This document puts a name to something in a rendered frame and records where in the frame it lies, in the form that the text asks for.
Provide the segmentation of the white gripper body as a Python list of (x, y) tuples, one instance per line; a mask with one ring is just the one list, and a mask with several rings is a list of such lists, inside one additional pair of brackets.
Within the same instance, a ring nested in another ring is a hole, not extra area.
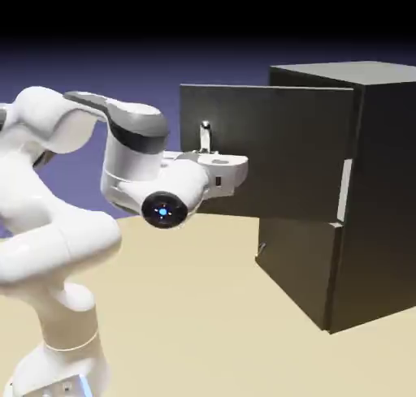
[(197, 163), (206, 169), (210, 188), (238, 188), (245, 181), (249, 169), (249, 159), (238, 155), (199, 153)]

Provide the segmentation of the dark cabinet door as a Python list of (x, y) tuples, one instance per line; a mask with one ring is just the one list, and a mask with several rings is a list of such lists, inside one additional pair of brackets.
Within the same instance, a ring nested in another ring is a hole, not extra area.
[(181, 85), (182, 150), (199, 148), (207, 121), (212, 150), (249, 159), (234, 195), (200, 212), (336, 221), (352, 111), (350, 88)]
[(334, 274), (344, 225), (262, 218), (255, 258), (262, 270), (318, 326), (328, 330), (331, 319)]

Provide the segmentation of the dark cabinet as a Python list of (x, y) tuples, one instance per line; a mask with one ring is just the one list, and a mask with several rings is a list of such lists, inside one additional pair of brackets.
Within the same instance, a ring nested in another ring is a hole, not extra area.
[(269, 82), (353, 90), (353, 142), (335, 221), (344, 229), (325, 331), (416, 307), (416, 66), (280, 65)]

